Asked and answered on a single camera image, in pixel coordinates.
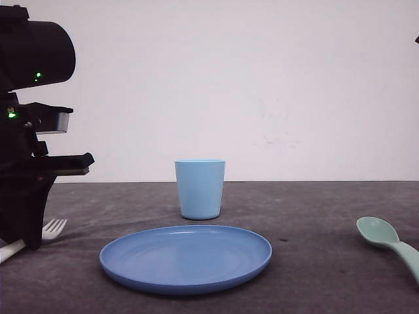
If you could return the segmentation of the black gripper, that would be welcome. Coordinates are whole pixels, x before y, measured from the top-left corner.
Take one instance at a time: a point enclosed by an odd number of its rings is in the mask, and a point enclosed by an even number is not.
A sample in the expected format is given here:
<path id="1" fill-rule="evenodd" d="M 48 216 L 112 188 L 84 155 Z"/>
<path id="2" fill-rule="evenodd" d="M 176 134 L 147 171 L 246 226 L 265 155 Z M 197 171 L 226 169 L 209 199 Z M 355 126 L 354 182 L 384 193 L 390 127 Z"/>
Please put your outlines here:
<path id="1" fill-rule="evenodd" d="M 1 239 L 41 246 L 48 193 L 56 176 L 86 175 L 94 163 L 82 155 L 49 156 L 39 133 L 65 133 L 73 109 L 38 102 L 21 104 L 14 92 L 1 94 Z"/>

